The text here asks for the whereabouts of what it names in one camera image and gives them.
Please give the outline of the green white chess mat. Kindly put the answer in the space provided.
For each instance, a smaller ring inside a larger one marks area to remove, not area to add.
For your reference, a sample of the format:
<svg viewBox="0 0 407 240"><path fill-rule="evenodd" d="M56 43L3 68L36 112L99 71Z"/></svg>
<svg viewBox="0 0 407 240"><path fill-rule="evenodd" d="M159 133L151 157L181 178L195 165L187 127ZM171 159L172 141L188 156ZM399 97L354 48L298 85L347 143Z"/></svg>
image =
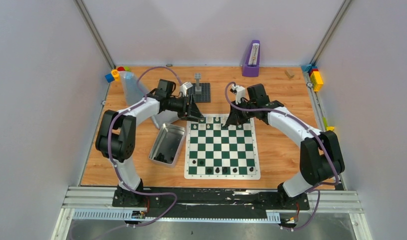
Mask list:
<svg viewBox="0 0 407 240"><path fill-rule="evenodd" d="M184 177L192 180L252 180L261 178L255 122L222 128L227 114L206 114L198 122L187 122ZM212 174L206 168L212 167ZM227 174L222 167L229 167Z"/></svg>

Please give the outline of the metal tin with black pieces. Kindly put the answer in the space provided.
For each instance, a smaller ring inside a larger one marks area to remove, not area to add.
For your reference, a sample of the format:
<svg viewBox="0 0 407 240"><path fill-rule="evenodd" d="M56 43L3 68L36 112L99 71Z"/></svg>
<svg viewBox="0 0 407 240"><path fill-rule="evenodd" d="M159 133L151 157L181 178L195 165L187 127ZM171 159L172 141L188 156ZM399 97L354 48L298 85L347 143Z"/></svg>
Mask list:
<svg viewBox="0 0 407 240"><path fill-rule="evenodd" d="M185 142L186 128L171 123L162 124L148 158L154 164L174 168Z"/></svg>

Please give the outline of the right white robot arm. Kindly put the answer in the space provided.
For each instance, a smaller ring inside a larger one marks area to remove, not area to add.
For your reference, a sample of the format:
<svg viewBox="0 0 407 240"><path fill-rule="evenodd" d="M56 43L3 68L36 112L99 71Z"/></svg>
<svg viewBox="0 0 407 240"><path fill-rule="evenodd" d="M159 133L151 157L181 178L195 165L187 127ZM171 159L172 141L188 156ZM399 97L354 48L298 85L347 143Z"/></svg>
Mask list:
<svg viewBox="0 0 407 240"><path fill-rule="evenodd" d="M283 103L270 100L263 84L247 88L230 82L224 89L235 96L230 99L230 112L225 126L239 126L252 118L271 126L299 147L299 170L290 179L278 186L277 202L280 207L289 209L297 202L297 197L308 193L319 185L339 183L339 174L345 171L345 163L338 136L332 130L322 131L305 123L292 114Z"/></svg>

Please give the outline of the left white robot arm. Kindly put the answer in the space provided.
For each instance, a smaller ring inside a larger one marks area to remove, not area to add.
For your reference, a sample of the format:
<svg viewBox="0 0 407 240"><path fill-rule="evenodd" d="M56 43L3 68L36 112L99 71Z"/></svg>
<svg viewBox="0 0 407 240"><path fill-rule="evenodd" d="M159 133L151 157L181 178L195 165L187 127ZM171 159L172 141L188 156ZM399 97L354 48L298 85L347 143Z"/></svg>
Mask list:
<svg viewBox="0 0 407 240"><path fill-rule="evenodd" d="M158 86L146 93L138 103L119 111L107 110L103 114L95 147L111 162L118 178L118 187L127 191L125 200L133 207L140 206L146 195L132 159L137 127L165 111L175 112L179 119L191 122L198 122L204 117L194 96L187 94L193 84L181 84L179 96L173 94L175 87L173 81L160 79Z"/></svg>

